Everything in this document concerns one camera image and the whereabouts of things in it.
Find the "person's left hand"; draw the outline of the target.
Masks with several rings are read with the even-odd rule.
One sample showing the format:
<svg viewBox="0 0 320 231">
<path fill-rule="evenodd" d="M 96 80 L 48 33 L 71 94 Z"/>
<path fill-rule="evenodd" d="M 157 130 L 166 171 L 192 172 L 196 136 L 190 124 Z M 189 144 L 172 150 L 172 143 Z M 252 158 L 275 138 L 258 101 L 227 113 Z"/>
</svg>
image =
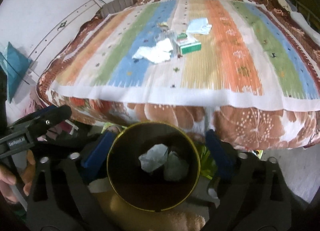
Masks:
<svg viewBox="0 0 320 231">
<path fill-rule="evenodd" d="M 27 151 L 26 159 L 27 166 L 25 170 L 20 174 L 20 176 L 24 183 L 23 191 L 25 195 L 28 196 L 30 193 L 33 178 L 35 176 L 36 165 L 35 158 L 31 150 Z M 11 185 L 15 185 L 16 181 L 16 176 L 9 169 L 7 169 L 6 166 L 1 165 L 1 193 L 9 204 L 18 203 L 18 199 L 14 195 L 10 187 Z"/>
</svg>

